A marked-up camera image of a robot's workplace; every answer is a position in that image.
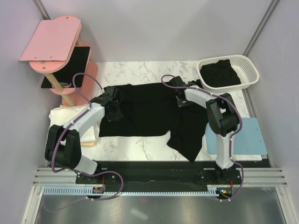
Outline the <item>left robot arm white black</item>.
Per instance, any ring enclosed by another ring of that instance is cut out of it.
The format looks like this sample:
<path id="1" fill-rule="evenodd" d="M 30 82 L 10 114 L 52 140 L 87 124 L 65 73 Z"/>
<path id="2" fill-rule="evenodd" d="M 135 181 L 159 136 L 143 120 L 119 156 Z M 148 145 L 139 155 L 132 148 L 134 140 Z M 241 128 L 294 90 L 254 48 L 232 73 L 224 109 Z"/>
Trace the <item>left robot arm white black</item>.
<path id="1" fill-rule="evenodd" d="M 99 183 L 102 180 L 103 173 L 98 169 L 99 164 L 82 155 L 80 139 L 90 127 L 102 119 L 118 121 L 122 118 L 122 100 L 121 90 L 109 86 L 101 96 L 93 98 L 87 109 L 73 121 L 49 128 L 45 159 L 50 162 L 54 173 L 70 169 L 86 175 L 91 183 Z"/>

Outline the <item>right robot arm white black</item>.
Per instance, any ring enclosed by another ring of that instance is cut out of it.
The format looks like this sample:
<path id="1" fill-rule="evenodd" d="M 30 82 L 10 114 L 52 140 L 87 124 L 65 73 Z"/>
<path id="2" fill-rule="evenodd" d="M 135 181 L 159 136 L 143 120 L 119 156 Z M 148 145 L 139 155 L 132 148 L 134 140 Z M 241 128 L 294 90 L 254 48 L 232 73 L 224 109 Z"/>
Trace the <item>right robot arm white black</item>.
<path id="1" fill-rule="evenodd" d="M 215 168 L 199 171 L 202 184 L 240 184 L 242 174 L 232 158 L 234 137 L 242 129 L 242 119 L 230 94 L 216 95 L 195 84 L 185 84 L 181 77 L 172 77 L 170 87 L 175 89 L 179 106 L 191 103 L 206 108 L 210 129 L 216 136 Z"/>

